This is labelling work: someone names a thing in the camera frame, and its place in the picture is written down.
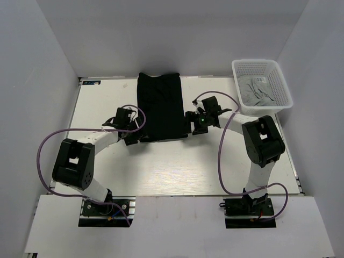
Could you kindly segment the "black t shirt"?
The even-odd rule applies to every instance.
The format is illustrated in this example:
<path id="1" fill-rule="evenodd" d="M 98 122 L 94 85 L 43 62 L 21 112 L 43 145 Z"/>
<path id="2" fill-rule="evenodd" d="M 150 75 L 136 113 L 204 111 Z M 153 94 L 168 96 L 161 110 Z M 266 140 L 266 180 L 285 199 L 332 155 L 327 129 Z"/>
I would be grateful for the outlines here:
<path id="1" fill-rule="evenodd" d="M 151 77 L 140 73 L 137 104 L 146 116 L 141 142 L 183 139 L 188 136 L 179 73 Z"/>

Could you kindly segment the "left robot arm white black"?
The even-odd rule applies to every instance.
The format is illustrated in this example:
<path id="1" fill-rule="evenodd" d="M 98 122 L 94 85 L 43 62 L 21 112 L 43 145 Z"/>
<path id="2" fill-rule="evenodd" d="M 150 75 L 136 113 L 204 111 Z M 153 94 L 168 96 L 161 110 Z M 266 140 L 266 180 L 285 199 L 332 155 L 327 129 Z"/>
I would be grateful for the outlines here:
<path id="1" fill-rule="evenodd" d="M 111 191 L 94 179 L 95 157 L 121 139 L 137 141 L 144 124 L 145 120 L 137 117 L 123 129 L 103 128 L 79 139 L 64 139 L 53 168 L 53 180 L 99 205 L 111 203 Z"/>

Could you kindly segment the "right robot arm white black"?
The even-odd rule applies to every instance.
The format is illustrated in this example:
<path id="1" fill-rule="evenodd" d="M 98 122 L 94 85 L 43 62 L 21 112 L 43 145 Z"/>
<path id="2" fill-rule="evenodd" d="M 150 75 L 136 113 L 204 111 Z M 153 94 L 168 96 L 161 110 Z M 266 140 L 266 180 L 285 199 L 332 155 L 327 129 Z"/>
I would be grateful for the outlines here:
<path id="1" fill-rule="evenodd" d="M 222 129 L 217 156 L 217 169 L 220 186 L 223 191 L 233 197 L 246 197 L 254 203 L 264 202 L 268 197 L 271 171 L 275 163 L 285 152 L 285 143 L 271 116 L 259 118 L 242 115 L 231 109 L 219 111 L 197 111 L 185 113 L 187 132 L 192 135 L 208 132 L 208 127 Z M 226 132 L 230 130 L 243 136 L 245 150 L 249 157 L 250 171 L 248 181 L 241 193 L 233 193 L 225 188 L 221 175 L 221 153 Z"/>

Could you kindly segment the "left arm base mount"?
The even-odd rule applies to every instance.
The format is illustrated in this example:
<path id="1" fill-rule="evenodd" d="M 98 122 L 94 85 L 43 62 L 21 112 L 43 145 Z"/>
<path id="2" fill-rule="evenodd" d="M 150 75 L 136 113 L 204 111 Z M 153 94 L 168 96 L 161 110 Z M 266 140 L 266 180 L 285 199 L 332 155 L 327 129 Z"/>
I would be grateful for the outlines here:
<path id="1" fill-rule="evenodd" d="M 98 205 L 84 200 L 78 227 L 129 228 L 135 214 L 135 197 L 113 197 L 116 205 Z"/>

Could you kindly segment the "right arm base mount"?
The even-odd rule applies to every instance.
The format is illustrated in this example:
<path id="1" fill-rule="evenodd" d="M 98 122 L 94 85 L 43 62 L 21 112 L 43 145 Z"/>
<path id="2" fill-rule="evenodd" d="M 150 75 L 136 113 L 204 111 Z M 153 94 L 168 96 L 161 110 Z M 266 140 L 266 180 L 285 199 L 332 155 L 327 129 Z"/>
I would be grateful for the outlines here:
<path id="1" fill-rule="evenodd" d="M 253 208 L 242 198 L 226 198 L 219 207 L 224 211 L 226 229 L 276 228 L 275 219 L 265 221 L 275 214 L 270 198 Z"/>

